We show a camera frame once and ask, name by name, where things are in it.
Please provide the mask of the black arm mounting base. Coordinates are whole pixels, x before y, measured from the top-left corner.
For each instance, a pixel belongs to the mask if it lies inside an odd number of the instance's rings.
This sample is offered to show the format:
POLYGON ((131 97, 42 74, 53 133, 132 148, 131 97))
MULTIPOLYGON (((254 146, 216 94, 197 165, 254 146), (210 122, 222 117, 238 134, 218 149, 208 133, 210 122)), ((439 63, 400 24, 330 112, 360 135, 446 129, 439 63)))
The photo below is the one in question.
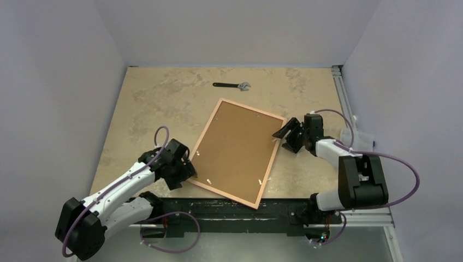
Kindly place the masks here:
POLYGON ((264 198, 253 209, 230 199, 159 198, 154 203, 153 222, 137 225, 144 238, 184 237, 186 233, 261 233, 306 236, 324 242, 330 227, 343 220, 334 211, 320 211, 311 199, 264 198))

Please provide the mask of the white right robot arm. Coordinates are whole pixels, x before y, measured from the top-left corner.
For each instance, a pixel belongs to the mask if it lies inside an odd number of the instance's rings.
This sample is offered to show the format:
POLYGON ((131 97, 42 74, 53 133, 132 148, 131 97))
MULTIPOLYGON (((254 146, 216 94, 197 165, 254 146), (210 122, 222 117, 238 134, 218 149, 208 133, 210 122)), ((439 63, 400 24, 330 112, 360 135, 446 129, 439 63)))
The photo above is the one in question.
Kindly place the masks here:
POLYGON ((306 208, 308 218, 320 222, 328 211, 387 204, 389 193, 380 158, 342 148, 336 139, 324 134, 323 126, 321 115, 306 114, 302 122, 293 117, 272 135, 285 140, 282 146, 286 150, 298 153, 305 148, 338 170, 336 189, 311 195, 313 204, 306 208))

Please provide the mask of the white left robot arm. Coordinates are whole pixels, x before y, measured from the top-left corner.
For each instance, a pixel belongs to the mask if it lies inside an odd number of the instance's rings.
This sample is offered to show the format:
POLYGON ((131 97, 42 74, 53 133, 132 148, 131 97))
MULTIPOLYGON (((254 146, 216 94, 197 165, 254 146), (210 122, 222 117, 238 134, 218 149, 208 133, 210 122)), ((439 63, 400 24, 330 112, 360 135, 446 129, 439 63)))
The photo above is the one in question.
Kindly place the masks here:
POLYGON ((67 200, 55 229, 64 257, 87 260, 105 240, 129 225, 179 216, 180 211, 166 211, 163 200, 153 193, 135 193, 158 180, 164 180, 170 190, 181 188, 183 181, 197 173, 188 157, 189 148, 171 139, 144 152, 128 171, 98 192, 82 200, 67 200))

